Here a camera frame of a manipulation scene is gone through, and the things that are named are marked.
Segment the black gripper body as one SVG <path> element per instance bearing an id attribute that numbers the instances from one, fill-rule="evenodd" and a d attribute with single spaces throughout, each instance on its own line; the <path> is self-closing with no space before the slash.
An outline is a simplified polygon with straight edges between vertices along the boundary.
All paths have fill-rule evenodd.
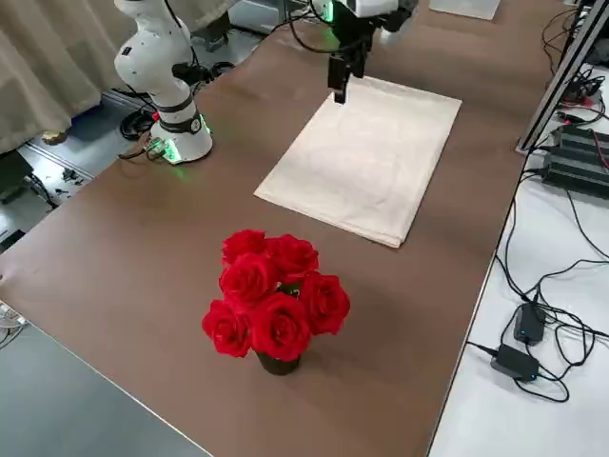
<path id="1" fill-rule="evenodd" d="M 372 47 L 372 36 L 377 26 L 375 16 L 358 17 L 350 9 L 334 9 L 330 27 L 338 40 L 331 54 L 361 52 L 367 54 Z"/>

